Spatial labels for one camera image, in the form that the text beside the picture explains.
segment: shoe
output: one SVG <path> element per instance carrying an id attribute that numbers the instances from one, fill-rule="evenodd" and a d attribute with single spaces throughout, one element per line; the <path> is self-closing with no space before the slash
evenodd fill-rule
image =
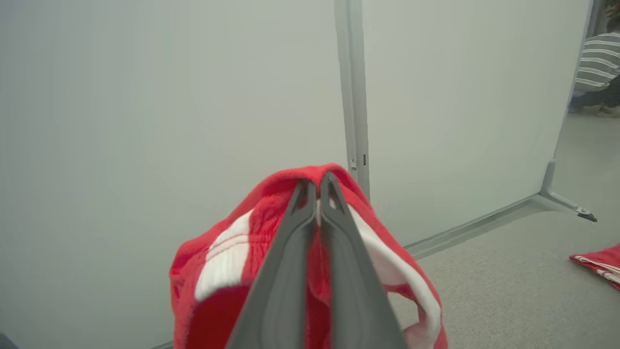
<path id="1" fill-rule="evenodd" d="M 620 106 L 608 107 L 602 106 L 601 110 L 596 113 L 598 117 L 620 117 Z"/>

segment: fabric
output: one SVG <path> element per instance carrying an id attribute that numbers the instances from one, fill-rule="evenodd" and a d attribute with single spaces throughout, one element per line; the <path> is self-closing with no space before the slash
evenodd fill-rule
<path id="1" fill-rule="evenodd" d="M 600 252 L 572 255 L 570 259 L 610 280 L 611 285 L 620 291 L 620 244 Z"/>
<path id="2" fill-rule="evenodd" d="M 227 218 L 179 248 L 170 268 L 175 349 L 226 346 L 298 180 L 306 178 L 318 187 L 328 171 L 339 181 L 386 291 L 397 292 L 417 305 L 419 321 L 404 329 L 409 347 L 447 348 L 435 288 L 375 217 L 353 178 L 331 164 L 271 175 Z M 307 279 L 306 348 L 329 348 L 329 264 L 320 239 L 314 239 L 308 252 Z"/>
<path id="3" fill-rule="evenodd" d="M 587 39 L 575 79 L 575 91 L 596 92 L 620 75 L 620 34 L 605 33 Z"/>

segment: white wall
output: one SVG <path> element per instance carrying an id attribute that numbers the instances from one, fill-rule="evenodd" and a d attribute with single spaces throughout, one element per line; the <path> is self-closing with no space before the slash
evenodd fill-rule
<path id="1" fill-rule="evenodd" d="M 276 170 L 346 165 L 339 77 L 329 1 L 0 2 L 0 332 L 171 340 L 178 246 Z"/>
<path id="2" fill-rule="evenodd" d="M 403 245 L 540 191 L 587 0 L 363 0 L 370 197 Z"/>

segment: red and white towel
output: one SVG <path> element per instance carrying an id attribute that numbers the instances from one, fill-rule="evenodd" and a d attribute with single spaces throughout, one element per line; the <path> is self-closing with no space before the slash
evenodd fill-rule
<path id="1" fill-rule="evenodd" d="M 409 347 L 448 347 L 435 288 L 375 217 L 353 178 L 342 167 L 331 164 L 271 175 L 227 218 L 179 248 L 170 268 L 175 349 L 226 346 L 298 180 L 306 178 L 319 187 L 328 171 L 338 178 L 386 290 L 398 292 L 418 305 L 419 322 L 404 330 Z M 306 348 L 328 349 L 329 265 L 320 239 L 314 239 L 308 257 Z"/>
<path id="2" fill-rule="evenodd" d="M 620 291 L 620 244 L 600 252 L 572 255 L 570 259 L 610 280 L 611 285 Z"/>

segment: striped shirt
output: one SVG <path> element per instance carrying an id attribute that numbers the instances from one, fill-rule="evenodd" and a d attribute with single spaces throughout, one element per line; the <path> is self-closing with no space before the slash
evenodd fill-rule
<path id="1" fill-rule="evenodd" d="M 620 75 L 620 33 L 606 33 L 585 41 L 575 92 L 601 91 Z"/>

